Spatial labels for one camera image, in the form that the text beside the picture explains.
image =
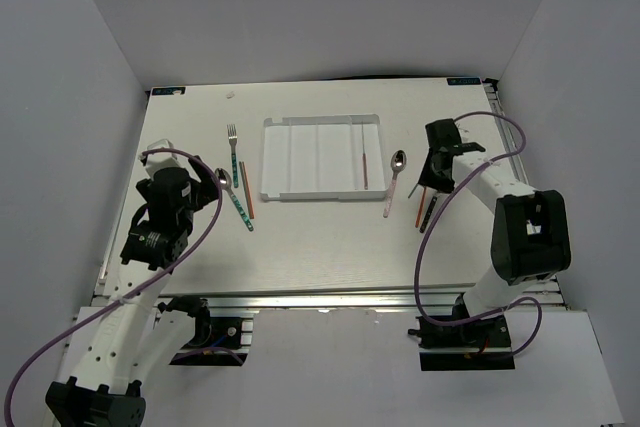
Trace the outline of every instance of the white tray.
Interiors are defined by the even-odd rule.
[[[266,119],[260,195],[263,200],[384,199],[390,170],[384,159],[375,114]]]

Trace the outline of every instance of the metal spoon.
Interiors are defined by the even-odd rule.
[[[398,174],[404,170],[407,166],[407,155],[404,150],[399,150],[393,154],[391,159],[391,170],[393,170],[393,177],[391,178],[391,185],[387,190],[387,200],[384,206],[384,214],[382,216],[386,219],[389,217],[389,211],[391,210],[391,202],[393,202],[393,193],[396,190],[396,182],[398,180]]]
[[[253,232],[253,224],[251,223],[251,220],[249,220],[249,216],[245,213],[244,209],[242,208],[242,204],[236,197],[236,194],[234,194],[233,190],[231,190],[232,180],[231,180],[231,176],[229,175],[229,172],[227,172],[224,169],[216,169],[216,176],[220,180],[220,185],[222,185],[222,188],[226,190],[227,194],[229,194],[229,197],[231,197],[231,201],[233,202],[233,205],[236,206],[236,210],[240,214],[240,217],[242,217],[242,220],[244,221],[244,225],[247,226],[247,229],[249,229],[250,232]]]

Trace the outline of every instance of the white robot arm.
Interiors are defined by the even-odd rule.
[[[173,148],[168,140],[148,150]],[[46,402],[63,427],[115,427],[141,424],[153,376],[169,365],[185,344],[209,340],[209,310],[198,297],[173,299],[158,325],[141,342],[154,304],[169,282],[165,276],[130,299],[122,294],[150,280],[182,254],[193,228],[193,213],[218,198],[213,180],[195,162],[192,179],[173,154],[142,159],[148,179],[136,187],[146,203],[136,212],[122,250],[115,293],[109,302],[123,305],[101,318],[88,351],[66,383],[53,382]]]
[[[564,199],[553,190],[536,190],[491,163],[481,145],[462,140],[453,119],[427,124],[426,130],[429,153],[418,183],[442,193],[464,185],[494,214],[491,265],[458,299],[450,316],[432,318],[436,322],[423,316],[420,330],[409,333],[418,335],[426,349],[482,350],[489,343],[506,348],[510,339],[500,309],[571,262]],[[467,180],[488,161],[488,167]],[[471,321],[488,312],[492,314],[483,315],[484,320]]]

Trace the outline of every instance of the sticker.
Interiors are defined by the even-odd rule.
[[[182,95],[186,87],[156,87],[151,89],[151,95]]]
[[[482,85],[478,77],[449,77],[447,79],[449,85]]]

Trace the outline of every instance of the metal fork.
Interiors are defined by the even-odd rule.
[[[231,146],[231,167],[233,168],[233,187],[238,188],[238,165],[236,163],[236,144],[238,143],[238,134],[236,133],[236,124],[227,125],[227,133],[229,134],[229,145]]]

